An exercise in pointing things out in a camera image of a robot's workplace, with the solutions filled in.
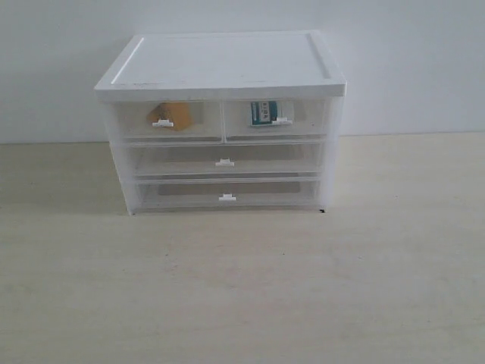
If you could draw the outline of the white plastic drawer cabinet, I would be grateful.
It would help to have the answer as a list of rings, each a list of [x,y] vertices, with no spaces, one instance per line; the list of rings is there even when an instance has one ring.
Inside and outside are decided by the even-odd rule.
[[[136,186],[181,180],[314,177],[320,181],[321,205],[232,207],[225,209],[316,209],[327,211],[332,196],[338,129],[346,96],[346,80],[316,30],[145,34],[134,36],[95,85],[105,109],[105,127],[117,176],[131,215],[194,209],[140,211]],[[328,102],[327,131],[318,140],[226,141],[223,104],[232,101],[324,100]],[[217,102],[221,106],[219,142],[133,142],[117,124],[115,105],[126,102]],[[129,151],[144,146],[213,146],[320,143],[319,172],[169,174],[137,177]]]

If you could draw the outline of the yellow sponge block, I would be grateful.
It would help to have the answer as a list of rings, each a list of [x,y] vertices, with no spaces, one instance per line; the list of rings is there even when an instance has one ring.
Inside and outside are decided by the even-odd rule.
[[[146,119],[153,127],[173,131],[185,130],[193,125],[188,102],[162,102],[148,113]]]

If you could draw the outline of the white bottle teal label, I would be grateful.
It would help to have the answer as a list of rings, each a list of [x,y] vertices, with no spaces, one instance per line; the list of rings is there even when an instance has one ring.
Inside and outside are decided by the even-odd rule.
[[[291,125],[294,122],[292,102],[257,101],[250,103],[251,127],[278,127]]]

